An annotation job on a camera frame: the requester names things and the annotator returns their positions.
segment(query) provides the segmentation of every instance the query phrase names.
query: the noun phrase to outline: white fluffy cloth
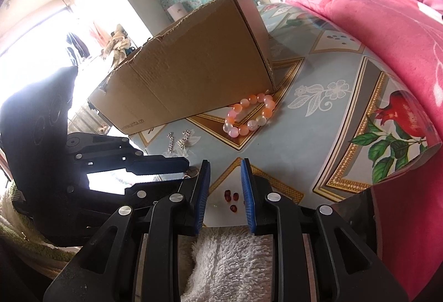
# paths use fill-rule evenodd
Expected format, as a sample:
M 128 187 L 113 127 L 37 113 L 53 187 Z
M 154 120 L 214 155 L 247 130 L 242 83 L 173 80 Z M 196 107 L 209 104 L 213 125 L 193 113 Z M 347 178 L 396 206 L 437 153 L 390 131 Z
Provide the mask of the white fluffy cloth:
M 243 226 L 202 228 L 192 257 L 182 302 L 271 301 L 272 236 L 253 236 Z

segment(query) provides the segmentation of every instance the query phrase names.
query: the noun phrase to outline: clear bead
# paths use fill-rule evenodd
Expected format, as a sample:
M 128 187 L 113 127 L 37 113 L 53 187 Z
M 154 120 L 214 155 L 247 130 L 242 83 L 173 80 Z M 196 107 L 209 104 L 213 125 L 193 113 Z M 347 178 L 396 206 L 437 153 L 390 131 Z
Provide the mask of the clear bead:
M 229 133 L 229 131 L 231 130 L 232 127 L 233 127 L 233 125 L 232 125 L 231 123 L 225 123 L 225 124 L 223 125 L 223 130 L 224 130 L 226 133 Z
M 257 121 L 257 124 L 259 126 L 264 126 L 267 121 L 266 117 L 263 117 L 263 116 L 258 116 L 255 120 Z

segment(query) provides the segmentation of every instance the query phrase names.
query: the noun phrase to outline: pomegranate print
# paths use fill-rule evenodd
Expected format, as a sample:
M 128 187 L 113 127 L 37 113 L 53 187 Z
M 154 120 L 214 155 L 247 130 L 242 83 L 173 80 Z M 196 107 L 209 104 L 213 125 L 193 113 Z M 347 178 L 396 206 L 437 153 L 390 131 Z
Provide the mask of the pomegranate print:
M 415 98 L 408 91 L 395 91 L 389 96 L 389 105 L 375 111 L 375 119 L 380 119 L 380 125 L 384 125 L 389 119 L 395 121 L 403 131 L 413 137 L 426 136 L 424 128 L 426 118 L 412 108 Z
M 412 146 L 418 145 L 420 154 L 427 149 L 426 136 L 433 133 L 433 126 L 421 111 L 415 97 L 404 90 L 392 92 L 389 104 L 374 113 L 374 120 L 380 120 L 381 127 L 386 121 L 392 120 L 399 138 L 376 126 L 370 116 L 366 116 L 368 131 L 354 137 L 351 143 L 370 146 L 368 159 L 372 161 L 372 182 L 378 183 L 409 163 Z

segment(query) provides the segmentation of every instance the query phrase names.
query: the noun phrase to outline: gold border pattern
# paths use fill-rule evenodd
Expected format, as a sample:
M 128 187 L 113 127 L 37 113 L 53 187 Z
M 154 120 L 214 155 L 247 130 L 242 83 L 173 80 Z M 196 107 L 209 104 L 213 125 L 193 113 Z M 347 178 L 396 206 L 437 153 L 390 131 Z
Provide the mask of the gold border pattern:
M 378 78 L 377 84 L 374 88 L 374 91 L 372 93 L 371 99 L 369 100 L 368 106 L 366 108 L 365 114 L 362 116 L 362 120 L 360 121 L 360 125 L 357 128 L 357 131 L 354 135 L 354 137 L 357 137 L 358 135 L 361 135 L 365 132 L 365 129 L 368 125 L 368 121 L 366 119 L 366 116 L 371 115 L 377 107 L 378 99 L 380 98 L 380 95 L 382 94 L 383 87 L 385 86 L 385 83 L 387 79 L 389 78 L 389 75 L 385 72 L 380 73 L 380 77 Z M 346 150 L 345 156 L 340 161 L 340 164 L 338 165 L 338 168 L 335 170 L 334 174 L 330 178 L 330 180 L 326 183 L 326 186 L 337 188 L 346 192 L 353 192 L 353 193 L 359 193 L 363 191 L 364 189 L 367 189 L 371 187 L 371 184 L 368 183 L 361 183 L 361 182 L 355 182 L 348 180 L 346 178 L 343 178 L 343 175 L 345 174 L 349 164 L 354 159 L 354 156 L 356 152 L 358 151 L 360 147 L 357 145 L 354 145 L 353 143 L 349 144 L 348 149 Z
M 209 187 L 209 194 L 214 192 L 220 184 L 236 169 L 241 165 L 241 157 L 237 157 L 234 162 L 230 164 L 230 166 L 224 171 L 219 178 L 215 180 L 215 182 Z M 285 196 L 291 198 L 292 201 L 295 203 L 300 203 L 301 200 L 304 197 L 304 193 L 301 193 L 300 191 L 297 191 L 296 189 L 289 187 L 288 185 L 285 185 L 283 182 L 277 180 L 276 178 L 269 176 L 267 173 L 263 172 L 259 168 L 251 165 L 251 170 L 254 175 L 261 176 L 266 178 L 272 187 L 274 187 L 276 190 L 284 194 Z
M 343 141 L 345 139 L 345 135 L 346 135 L 349 125 L 351 123 L 351 118 L 354 113 L 354 108 L 357 104 L 358 95 L 360 93 L 360 88 L 362 86 L 363 76 L 365 74 L 366 65 L 367 65 L 368 61 L 370 62 L 370 60 L 367 57 L 363 57 L 362 61 L 360 62 L 360 67 L 357 72 L 356 81 L 354 84 L 354 92 L 351 97 L 351 102 L 349 104 L 349 108 L 345 112 L 345 114 L 346 114 L 345 121 L 343 123 L 343 126 L 341 127 L 341 129 L 338 132 L 335 147 L 333 148 L 332 153 L 329 155 L 328 161 L 325 164 L 325 166 L 323 167 L 323 169 L 322 169 L 322 171 L 315 183 L 315 186 L 312 189 L 312 191 L 314 193 L 316 193 L 326 199 L 334 201 L 334 202 L 341 201 L 343 199 L 343 197 L 324 188 L 325 184 L 328 182 L 328 180 L 326 180 L 326 178 L 332 169 L 332 165 L 333 165 L 335 159 L 337 158 L 338 152 L 340 150 L 340 147 L 343 144 Z

